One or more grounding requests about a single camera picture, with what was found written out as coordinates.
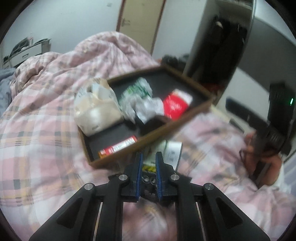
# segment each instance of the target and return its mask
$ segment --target tray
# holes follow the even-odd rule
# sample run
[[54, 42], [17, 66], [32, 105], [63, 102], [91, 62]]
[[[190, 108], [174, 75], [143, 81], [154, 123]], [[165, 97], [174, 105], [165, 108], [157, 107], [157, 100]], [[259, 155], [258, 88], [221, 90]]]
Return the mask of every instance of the tray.
[[[90, 137], [85, 136], [80, 128], [78, 128], [86, 158], [91, 166], [96, 168], [102, 167], [122, 158], [123, 156], [142, 149], [160, 137], [167, 135], [180, 127], [196, 114], [207, 111], [214, 100], [214, 97], [210, 92], [201, 85], [192, 79], [183, 76], [179, 71], [176, 71], [167, 65], [140, 70], [112, 78], [108, 80], [108, 84], [119, 99], [122, 92], [128, 86], [133, 85], [139, 77], [145, 78], [150, 84], [153, 91], [153, 97], [159, 97], [162, 100], [164, 100], [174, 89], [180, 89], [189, 93], [193, 97], [189, 109], [178, 120], [170, 121], [143, 136], [140, 133], [138, 125], [134, 125], [126, 120]], [[106, 157], [99, 157], [98, 152], [100, 150], [115, 145], [131, 136], [136, 136], [136, 143]]]

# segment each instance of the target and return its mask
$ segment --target gray blanket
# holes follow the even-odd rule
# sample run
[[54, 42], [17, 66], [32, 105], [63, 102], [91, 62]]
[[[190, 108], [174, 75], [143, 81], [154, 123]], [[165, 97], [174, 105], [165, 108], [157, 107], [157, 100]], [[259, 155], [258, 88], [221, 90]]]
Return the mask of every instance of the gray blanket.
[[15, 68], [0, 69], [0, 116], [11, 103], [10, 81], [15, 73]]

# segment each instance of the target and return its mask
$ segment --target door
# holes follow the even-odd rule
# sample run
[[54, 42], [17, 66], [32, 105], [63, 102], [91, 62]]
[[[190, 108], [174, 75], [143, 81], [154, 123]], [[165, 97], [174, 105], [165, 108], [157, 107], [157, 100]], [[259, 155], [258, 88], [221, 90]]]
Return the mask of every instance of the door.
[[119, 31], [151, 53], [163, 4], [164, 0], [126, 0]]

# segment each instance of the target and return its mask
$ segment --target bed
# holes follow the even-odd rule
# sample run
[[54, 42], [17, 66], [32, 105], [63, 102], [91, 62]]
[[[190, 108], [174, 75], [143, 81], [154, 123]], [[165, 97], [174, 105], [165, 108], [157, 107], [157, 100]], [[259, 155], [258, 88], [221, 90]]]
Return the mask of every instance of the bed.
[[[104, 32], [71, 52], [31, 57], [17, 68], [12, 103], [0, 120], [0, 209], [21, 240], [29, 240], [82, 185], [106, 183], [114, 173], [87, 164], [73, 117], [78, 89], [90, 78], [157, 65], [134, 40]], [[245, 144], [239, 131], [206, 113], [172, 138], [183, 142], [180, 173], [196, 184], [214, 183], [271, 240], [283, 233], [296, 212], [296, 198], [275, 187], [257, 191], [240, 161]], [[140, 199], [124, 204], [123, 219], [125, 241], [176, 240], [173, 206]]]

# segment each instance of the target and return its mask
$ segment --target door frame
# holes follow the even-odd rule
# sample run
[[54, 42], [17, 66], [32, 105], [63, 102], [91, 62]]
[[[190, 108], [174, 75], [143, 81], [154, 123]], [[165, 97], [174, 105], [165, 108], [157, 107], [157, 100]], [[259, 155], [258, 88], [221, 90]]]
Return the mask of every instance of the door frame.
[[[118, 16], [117, 26], [116, 26], [116, 31], [117, 32], [120, 31], [120, 25], [121, 25], [121, 20], [122, 20], [124, 5], [125, 5], [126, 1], [127, 0], [122, 0], [122, 2], [121, 2], [121, 7], [120, 7], [120, 10], [119, 10], [119, 16]], [[165, 8], [166, 0], [162, 0], [162, 2], [163, 2], [163, 4], [162, 4], [161, 9], [160, 9], [160, 13], [159, 13], [159, 17], [158, 17], [158, 20], [157, 20], [157, 25], [156, 25], [156, 29], [155, 29], [155, 33], [154, 33], [154, 37], [153, 37], [152, 47], [151, 47], [151, 51], [150, 51], [150, 54], [151, 55], [152, 55], [153, 50], [154, 50], [154, 45], [155, 45], [155, 42], [156, 42], [156, 37], [157, 37], [157, 34], [158, 34], [158, 29], [159, 29], [161, 17], [163, 15], [163, 10]]]

